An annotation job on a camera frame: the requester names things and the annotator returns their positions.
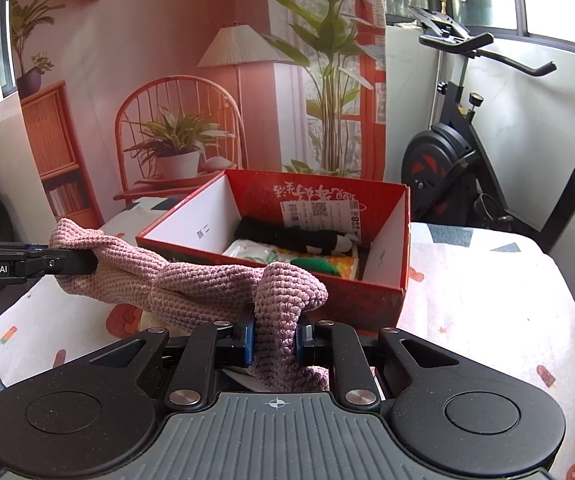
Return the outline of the green soft item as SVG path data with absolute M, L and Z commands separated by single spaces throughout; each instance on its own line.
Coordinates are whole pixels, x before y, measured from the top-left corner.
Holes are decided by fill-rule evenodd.
M 339 272 L 337 266 L 327 259 L 299 257 L 291 260 L 289 263 L 310 273 L 341 276 L 341 272 Z

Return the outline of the white patterned tablecloth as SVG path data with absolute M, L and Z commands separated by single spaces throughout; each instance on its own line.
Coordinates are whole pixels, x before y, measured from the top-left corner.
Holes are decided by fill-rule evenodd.
M 154 316 L 147 330 L 77 350 L 84 311 L 47 299 L 38 346 L 67 358 L 0 392 L 0 469 L 9 479 L 575 479 L 575 304 L 554 261 L 434 244 L 410 223 L 407 289 L 396 325 L 356 330 L 380 408 L 342 408 L 330 385 L 271 391 L 253 360 L 220 371 L 209 408 L 169 408 L 193 330 Z

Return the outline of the black white plush toy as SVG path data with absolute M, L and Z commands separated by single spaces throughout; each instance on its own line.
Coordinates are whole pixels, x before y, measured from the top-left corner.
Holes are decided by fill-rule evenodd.
M 346 254 L 358 243 L 358 238 L 353 234 L 331 230 L 307 231 L 300 228 L 286 228 L 248 217 L 240 221 L 234 236 L 240 240 L 252 240 L 293 252 L 307 252 L 310 255 L 320 256 Z

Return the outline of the red cardboard box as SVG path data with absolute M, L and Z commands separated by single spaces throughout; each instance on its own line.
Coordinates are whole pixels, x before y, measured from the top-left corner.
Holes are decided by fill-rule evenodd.
M 224 170 L 137 236 L 139 246 L 178 261 L 244 263 L 239 240 L 301 258 L 350 256 L 357 266 L 319 273 L 327 303 L 313 315 L 373 335 L 397 324 L 410 263 L 410 191 L 371 180 Z

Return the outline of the black exercise bike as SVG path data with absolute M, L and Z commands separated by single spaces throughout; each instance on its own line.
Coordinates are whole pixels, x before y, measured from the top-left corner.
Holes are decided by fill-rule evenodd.
M 409 142 L 401 180 L 414 220 L 521 234 L 551 252 L 575 218 L 575 53 L 525 64 L 490 32 L 413 6 L 439 52 L 439 111 Z

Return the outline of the pink knitted cloth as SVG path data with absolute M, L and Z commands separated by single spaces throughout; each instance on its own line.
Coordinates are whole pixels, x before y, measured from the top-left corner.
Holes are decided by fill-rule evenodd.
M 50 237 L 56 249 L 89 249 L 98 259 L 89 275 L 61 276 L 64 292 L 108 304 L 131 304 L 186 332 L 218 320 L 235 321 L 254 308 L 255 348 L 250 373 L 271 391 L 320 392 L 327 372 L 298 364 L 294 338 L 299 317 L 327 301 L 324 284 L 287 262 L 263 268 L 170 262 L 118 237 L 62 219 Z

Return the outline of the orange floral oven mitt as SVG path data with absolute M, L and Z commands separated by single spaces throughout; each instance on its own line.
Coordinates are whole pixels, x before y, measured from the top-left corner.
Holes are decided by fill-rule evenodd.
M 270 264 L 276 261 L 289 263 L 299 257 L 327 259 L 335 264 L 339 272 L 341 272 L 341 276 L 337 276 L 337 278 L 345 278 L 345 280 L 357 278 L 359 269 L 358 250 L 356 247 L 351 248 L 349 255 L 320 256 L 309 255 L 304 252 L 293 252 L 293 250 L 260 244 L 252 242 L 252 240 L 235 240 L 222 255 L 261 264 Z

